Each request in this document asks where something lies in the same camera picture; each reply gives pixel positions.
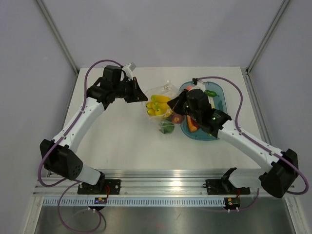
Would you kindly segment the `red apple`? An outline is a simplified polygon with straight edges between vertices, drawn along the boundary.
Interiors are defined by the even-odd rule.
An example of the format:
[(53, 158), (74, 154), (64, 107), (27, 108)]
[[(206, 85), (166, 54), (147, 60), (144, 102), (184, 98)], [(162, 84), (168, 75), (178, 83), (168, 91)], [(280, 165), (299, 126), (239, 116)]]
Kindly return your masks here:
[(171, 122), (173, 124), (181, 124), (184, 121), (184, 116), (173, 112), (171, 114)]

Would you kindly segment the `yellow banana bunch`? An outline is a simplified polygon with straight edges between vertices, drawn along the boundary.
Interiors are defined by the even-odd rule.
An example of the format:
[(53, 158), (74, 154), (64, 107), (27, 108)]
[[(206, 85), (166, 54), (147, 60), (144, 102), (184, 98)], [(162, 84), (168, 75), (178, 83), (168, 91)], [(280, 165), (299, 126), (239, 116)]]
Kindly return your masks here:
[(170, 100), (170, 97), (164, 95), (151, 95), (151, 101), (147, 102), (145, 105), (147, 114), (149, 116), (169, 116), (172, 111), (167, 102)]

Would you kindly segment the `clear zip top bag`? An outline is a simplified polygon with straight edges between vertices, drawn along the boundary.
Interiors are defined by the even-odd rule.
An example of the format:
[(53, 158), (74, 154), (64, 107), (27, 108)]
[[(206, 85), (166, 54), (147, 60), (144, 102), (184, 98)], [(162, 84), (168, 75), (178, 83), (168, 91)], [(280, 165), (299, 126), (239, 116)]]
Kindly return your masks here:
[(185, 119), (184, 116), (175, 113), (167, 104), (178, 94), (179, 90), (170, 81), (145, 92), (148, 100), (143, 105), (148, 119), (157, 123), (159, 131), (164, 135), (171, 134), (175, 126), (180, 125)]

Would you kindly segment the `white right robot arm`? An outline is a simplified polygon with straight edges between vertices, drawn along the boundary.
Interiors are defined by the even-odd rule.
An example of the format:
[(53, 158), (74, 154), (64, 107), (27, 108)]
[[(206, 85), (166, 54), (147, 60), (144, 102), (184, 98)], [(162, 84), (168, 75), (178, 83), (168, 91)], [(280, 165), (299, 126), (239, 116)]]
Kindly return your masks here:
[(184, 90), (167, 104), (175, 113), (190, 116), (203, 131), (239, 149), (260, 167), (250, 174), (229, 169), (221, 181), (222, 190), (226, 193), (243, 187), (263, 188), (268, 194), (282, 198), (298, 177), (298, 160), (294, 151), (288, 149), (283, 152), (240, 130), (228, 114), (211, 107), (202, 90)]

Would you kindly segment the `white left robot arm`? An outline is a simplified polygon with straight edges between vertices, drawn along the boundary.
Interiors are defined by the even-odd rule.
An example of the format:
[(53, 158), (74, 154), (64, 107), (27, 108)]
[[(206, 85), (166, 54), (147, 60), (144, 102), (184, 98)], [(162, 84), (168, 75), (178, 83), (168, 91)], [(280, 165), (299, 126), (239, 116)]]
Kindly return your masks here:
[(68, 124), (52, 140), (44, 139), (40, 144), (42, 161), (38, 169), (38, 180), (44, 187), (41, 171), (48, 171), (62, 176), (63, 179), (88, 184), (95, 194), (105, 189), (104, 173), (85, 165), (77, 156), (78, 147), (94, 121), (116, 99), (122, 98), (127, 103), (147, 101), (133, 76), (133, 63), (125, 66), (107, 65), (103, 75), (90, 87), (84, 87), (84, 97), (80, 109)]

